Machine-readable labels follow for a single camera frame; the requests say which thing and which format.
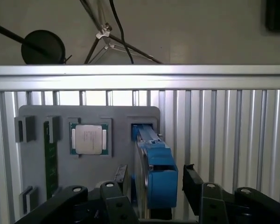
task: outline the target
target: black cable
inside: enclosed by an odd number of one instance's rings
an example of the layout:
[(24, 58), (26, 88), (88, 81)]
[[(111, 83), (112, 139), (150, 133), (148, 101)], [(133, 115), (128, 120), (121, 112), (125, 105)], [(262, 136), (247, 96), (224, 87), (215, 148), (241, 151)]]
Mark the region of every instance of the black cable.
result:
[(131, 63), (134, 64), (134, 60), (132, 58), (132, 55), (131, 55), (131, 53), (129, 51), (129, 48), (127, 47), (126, 42), (125, 42), (125, 36), (124, 36), (123, 28), (122, 28), (122, 26), (120, 24), (120, 21), (119, 21), (119, 18), (117, 16), (117, 13), (116, 13), (116, 10), (115, 10), (115, 6), (114, 6), (114, 2), (113, 2), (113, 0), (109, 0), (109, 2), (110, 2), (110, 6), (111, 6), (111, 9), (112, 9), (113, 15), (114, 15), (115, 20), (116, 20), (116, 23), (117, 23), (117, 25), (119, 27), (119, 30), (120, 30), (120, 33), (121, 33), (122, 44), (125, 47), (126, 52), (129, 55), (129, 57), (130, 57)]
[(95, 50), (95, 48), (97, 47), (98, 45), (98, 42), (99, 42), (99, 39), (98, 38), (95, 38), (94, 42), (93, 42), (93, 45), (92, 47), (90, 48), (90, 51), (86, 57), (86, 60), (84, 62), (84, 64), (88, 64), (89, 63), (89, 60), (91, 59), (91, 56), (93, 55), (93, 52)]

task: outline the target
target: metal bar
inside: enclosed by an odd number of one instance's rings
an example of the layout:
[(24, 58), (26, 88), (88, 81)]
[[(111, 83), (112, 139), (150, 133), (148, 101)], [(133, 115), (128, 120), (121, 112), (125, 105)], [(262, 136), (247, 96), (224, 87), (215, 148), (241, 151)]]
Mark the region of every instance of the metal bar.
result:
[(88, 62), (90, 61), (91, 56), (92, 56), (92, 54), (93, 54), (95, 48), (96, 48), (97, 45), (98, 45), (98, 42), (99, 42), (99, 39), (98, 39), (98, 38), (95, 38), (95, 40), (94, 40), (94, 42), (93, 42), (93, 44), (92, 44), (92, 46), (91, 46), (91, 48), (90, 48), (90, 51), (89, 51), (89, 53), (88, 53), (88, 55), (87, 55), (87, 57), (86, 57), (86, 59), (85, 59), (84, 64), (88, 64)]
[(31, 65), (0, 66), (0, 76), (52, 75), (274, 75), (280, 79), (280, 65)]
[[(119, 38), (117, 38), (116, 36), (110, 34), (109, 37), (110, 37), (112, 40), (117, 41), (117, 42), (120, 43), (120, 44), (123, 44), (123, 43), (122, 43), (122, 40), (119, 39)], [(138, 54), (143, 55), (144, 57), (147, 57), (148, 59), (150, 59), (150, 60), (152, 60), (152, 61), (154, 61), (154, 62), (156, 62), (156, 63), (158, 63), (158, 64), (163, 64), (163, 63), (160, 62), (159, 60), (157, 60), (157, 59), (155, 59), (154, 57), (152, 57), (152, 56), (150, 56), (150, 55), (144, 53), (143, 51), (141, 51), (141, 50), (135, 48), (134, 46), (132, 46), (132, 45), (130, 45), (130, 44), (128, 44), (128, 43), (125, 43), (125, 44), (126, 44), (126, 46), (127, 46), (128, 48), (132, 49), (133, 51), (137, 52)]]
[(279, 76), (53, 76), (0, 77), (0, 91), (280, 89)]

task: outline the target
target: tripod leg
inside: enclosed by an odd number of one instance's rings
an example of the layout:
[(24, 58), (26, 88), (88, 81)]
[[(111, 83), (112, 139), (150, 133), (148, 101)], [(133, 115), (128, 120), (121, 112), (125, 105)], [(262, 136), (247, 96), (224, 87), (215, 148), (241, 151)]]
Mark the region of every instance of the tripod leg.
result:
[(91, 58), (91, 56), (92, 56), (92, 54), (93, 54), (95, 48), (96, 48), (97, 45), (98, 45), (98, 42), (99, 42), (99, 39), (98, 39), (98, 38), (95, 38), (95, 40), (94, 40), (94, 42), (93, 42), (93, 45), (92, 45), (92, 47), (90, 48), (90, 51), (89, 51), (89, 53), (88, 53), (88, 55), (87, 55), (87, 57), (86, 57), (86, 60), (85, 60), (84, 64), (88, 64), (88, 62), (89, 62), (89, 60), (90, 60), (90, 58)]
[[(122, 44), (121, 39), (117, 38), (116, 36), (113, 36), (112, 34), (110, 34), (109, 37), (110, 37), (112, 40), (117, 41), (118, 43)], [(152, 61), (154, 61), (154, 62), (156, 62), (156, 63), (158, 63), (158, 64), (163, 64), (162, 62), (160, 62), (160, 61), (154, 59), (153, 57), (149, 56), (148, 54), (144, 53), (143, 51), (141, 51), (141, 50), (139, 50), (139, 49), (133, 47), (132, 45), (130, 45), (130, 44), (128, 44), (128, 43), (126, 43), (126, 45), (127, 45), (128, 48), (132, 49), (133, 51), (137, 52), (138, 54), (140, 54), (140, 55), (142, 55), (142, 56), (144, 56), (144, 57), (147, 57), (148, 59), (150, 59), (150, 60), (152, 60)]]

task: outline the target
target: black rectangle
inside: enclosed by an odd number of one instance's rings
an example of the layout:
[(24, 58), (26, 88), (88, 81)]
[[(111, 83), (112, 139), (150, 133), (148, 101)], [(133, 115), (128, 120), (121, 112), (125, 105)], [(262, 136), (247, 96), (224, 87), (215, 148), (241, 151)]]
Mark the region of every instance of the black rectangle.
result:
[(280, 0), (266, 0), (266, 28), (280, 32)]

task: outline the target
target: metal stand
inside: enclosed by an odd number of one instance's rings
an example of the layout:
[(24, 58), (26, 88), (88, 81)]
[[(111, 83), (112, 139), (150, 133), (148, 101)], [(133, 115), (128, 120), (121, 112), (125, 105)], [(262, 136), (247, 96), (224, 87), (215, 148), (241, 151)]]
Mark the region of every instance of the metal stand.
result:
[[(96, 34), (96, 39), (94, 40), (94, 43), (92, 44), (92, 47), (87, 55), (87, 58), (86, 58), (84, 64), (95, 63), (109, 49), (118, 50), (118, 51), (126, 53), (125, 48), (123, 46), (120, 46), (120, 45), (117, 45), (114, 43), (110, 43), (110, 39), (111, 39), (111, 40), (114, 40), (123, 45), (121, 39), (117, 38), (116, 36), (114, 36), (110, 33), (112, 31), (112, 27), (108, 23), (106, 23), (104, 26), (99, 24), (98, 19), (96, 18), (95, 14), (93, 13), (93, 10), (92, 10), (90, 4), (85, 6), (84, 3), (82, 3), (82, 5), (84, 6), (85, 10), (87, 11), (87, 13), (90, 16), (91, 20), (93, 21), (94, 25), (98, 29), (98, 33)], [(91, 56), (93, 55), (93, 52), (101, 39), (103, 39), (105, 41), (106, 45), (92, 58)], [(153, 56), (144, 53), (143, 51), (135, 48), (134, 46), (132, 46), (128, 43), (126, 43), (126, 46), (132, 51), (131, 55), (146, 58), (147, 60), (154, 61), (158, 64), (162, 64), (162, 62), (156, 60)]]

